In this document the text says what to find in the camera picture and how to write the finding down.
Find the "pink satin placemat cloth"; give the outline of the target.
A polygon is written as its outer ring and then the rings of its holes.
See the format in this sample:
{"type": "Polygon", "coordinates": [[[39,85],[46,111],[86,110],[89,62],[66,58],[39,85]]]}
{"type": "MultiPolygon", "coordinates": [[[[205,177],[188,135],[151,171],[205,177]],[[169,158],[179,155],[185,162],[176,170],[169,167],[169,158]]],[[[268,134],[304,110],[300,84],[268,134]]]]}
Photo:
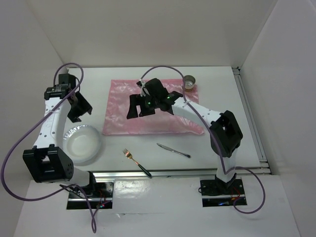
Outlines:
{"type": "Polygon", "coordinates": [[[155,110],[155,114],[151,116],[127,119],[129,96],[140,92],[136,82],[136,80],[111,80],[102,131],[104,135],[185,133],[202,135],[204,133],[201,126],[159,109],[155,110]]]}

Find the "white ceramic bowl plate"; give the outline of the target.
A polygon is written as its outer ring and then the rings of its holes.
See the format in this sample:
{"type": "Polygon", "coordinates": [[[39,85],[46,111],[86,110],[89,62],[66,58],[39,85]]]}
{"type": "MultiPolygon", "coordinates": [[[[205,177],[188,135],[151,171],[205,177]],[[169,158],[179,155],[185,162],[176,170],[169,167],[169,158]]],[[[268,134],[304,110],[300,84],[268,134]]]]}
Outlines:
{"type": "Polygon", "coordinates": [[[91,125],[78,125],[65,132],[63,151],[71,158],[74,165],[92,162],[102,146],[100,132],[91,125]]]}

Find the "gold fork black handle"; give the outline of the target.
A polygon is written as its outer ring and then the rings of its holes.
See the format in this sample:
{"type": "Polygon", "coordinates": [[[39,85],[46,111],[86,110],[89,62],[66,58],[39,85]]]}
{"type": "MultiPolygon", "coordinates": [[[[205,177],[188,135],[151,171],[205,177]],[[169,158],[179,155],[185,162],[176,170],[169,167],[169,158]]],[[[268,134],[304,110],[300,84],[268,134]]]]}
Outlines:
{"type": "Polygon", "coordinates": [[[133,155],[130,153],[130,151],[128,151],[127,149],[124,149],[122,152],[128,159],[132,160],[143,171],[143,173],[147,177],[152,178],[151,173],[133,158],[133,155]]]}

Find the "metal cup with gold band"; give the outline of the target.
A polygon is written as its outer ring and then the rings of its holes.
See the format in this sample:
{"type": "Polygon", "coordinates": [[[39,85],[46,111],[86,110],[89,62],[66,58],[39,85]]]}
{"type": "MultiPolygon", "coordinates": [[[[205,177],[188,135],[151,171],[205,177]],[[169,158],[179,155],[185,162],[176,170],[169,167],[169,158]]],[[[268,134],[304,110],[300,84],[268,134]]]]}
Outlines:
{"type": "Polygon", "coordinates": [[[191,75],[185,75],[184,76],[184,85],[183,85],[183,89],[186,92],[191,92],[193,91],[193,89],[195,88],[195,84],[196,84],[196,79],[195,77],[191,76],[191,75]]]}

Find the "silver table knife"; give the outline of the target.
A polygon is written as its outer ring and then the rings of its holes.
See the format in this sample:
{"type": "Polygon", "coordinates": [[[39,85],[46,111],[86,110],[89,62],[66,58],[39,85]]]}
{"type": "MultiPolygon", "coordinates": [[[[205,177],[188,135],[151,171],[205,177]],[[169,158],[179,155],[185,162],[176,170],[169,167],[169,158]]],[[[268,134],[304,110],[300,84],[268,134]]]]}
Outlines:
{"type": "Polygon", "coordinates": [[[159,147],[161,147],[161,148],[167,150],[167,151],[170,151],[170,152],[179,154],[179,155],[184,156],[184,157],[186,157],[186,158],[191,158],[191,156],[190,156],[189,154],[186,154],[186,153],[177,151],[177,150],[172,149],[172,148],[170,148],[170,147],[168,147],[168,146],[165,146],[165,145],[163,145],[163,144],[157,143],[157,145],[158,145],[159,147]]]}

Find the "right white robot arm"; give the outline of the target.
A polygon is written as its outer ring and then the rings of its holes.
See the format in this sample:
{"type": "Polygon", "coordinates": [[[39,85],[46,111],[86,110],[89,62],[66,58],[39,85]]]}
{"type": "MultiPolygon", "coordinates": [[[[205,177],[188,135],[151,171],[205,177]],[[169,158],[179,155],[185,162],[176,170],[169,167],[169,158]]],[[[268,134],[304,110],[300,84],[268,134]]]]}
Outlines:
{"type": "Polygon", "coordinates": [[[204,127],[210,134],[211,148],[219,156],[215,175],[216,190],[222,194],[233,187],[236,179],[234,151],[243,138],[235,115],[230,111],[213,111],[185,98],[179,92],[168,92],[159,79],[138,81],[139,94],[129,97],[127,119],[150,116],[156,109],[185,118],[204,127]]]}

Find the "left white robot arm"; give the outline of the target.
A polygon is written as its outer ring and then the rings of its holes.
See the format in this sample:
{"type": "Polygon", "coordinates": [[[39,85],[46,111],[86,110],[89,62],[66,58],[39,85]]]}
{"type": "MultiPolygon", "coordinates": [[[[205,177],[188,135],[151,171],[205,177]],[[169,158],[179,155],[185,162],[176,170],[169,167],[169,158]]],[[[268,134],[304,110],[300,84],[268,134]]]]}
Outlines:
{"type": "Polygon", "coordinates": [[[77,184],[82,194],[92,197],[97,193],[94,175],[75,168],[63,150],[66,120],[80,122],[82,115],[92,113],[92,106],[80,92],[71,93],[78,84],[74,75],[60,74],[58,83],[46,89],[46,119],[33,147],[23,152],[23,161],[35,182],[77,184]]]}

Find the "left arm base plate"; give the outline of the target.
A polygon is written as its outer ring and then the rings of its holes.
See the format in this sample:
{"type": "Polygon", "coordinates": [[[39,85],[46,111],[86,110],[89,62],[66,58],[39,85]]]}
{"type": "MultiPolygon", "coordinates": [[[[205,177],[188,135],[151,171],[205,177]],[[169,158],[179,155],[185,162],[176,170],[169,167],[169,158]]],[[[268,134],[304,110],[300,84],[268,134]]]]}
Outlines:
{"type": "MultiPolygon", "coordinates": [[[[114,182],[97,182],[93,186],[82,187],[85,192],[92,210],[112,209],[114,182]]],[[[68,189],[67,210],[88,209],[86,198],[82,191],[77,188],[68,189]]]]}

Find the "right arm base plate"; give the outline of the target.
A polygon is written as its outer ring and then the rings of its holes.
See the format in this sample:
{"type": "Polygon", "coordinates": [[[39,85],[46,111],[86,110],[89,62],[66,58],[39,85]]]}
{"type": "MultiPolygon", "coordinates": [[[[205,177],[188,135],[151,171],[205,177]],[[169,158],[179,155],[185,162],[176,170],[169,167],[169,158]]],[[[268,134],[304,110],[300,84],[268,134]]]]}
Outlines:
{"type": "Polygon", "coordinates": [[[215,179],[200,180],[198,192],[201,194],[203,207],[246,206],[247,200],[241,179],[235,179],[226,188],[215,179]]]}

